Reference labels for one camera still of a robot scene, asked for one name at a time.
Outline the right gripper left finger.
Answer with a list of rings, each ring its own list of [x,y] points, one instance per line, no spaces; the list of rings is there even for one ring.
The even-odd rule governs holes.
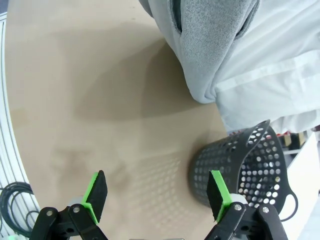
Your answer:
[[[108,194],[103,170],[94,173],[80,203],[68,205],[59,211],[44,207],[38,214],[31,240],[69,240],[81,237],[83,240],[106,240],[98,227]]]

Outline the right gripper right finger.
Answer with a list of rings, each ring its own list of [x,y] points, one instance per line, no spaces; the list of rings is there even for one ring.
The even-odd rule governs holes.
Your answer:
[[[288,239],[276,208],[268,203],[254,208],[233,201],[220,171],[209,171],[206,193],[216,222],[207,240],[232,240],[236,236],[248,240]]]

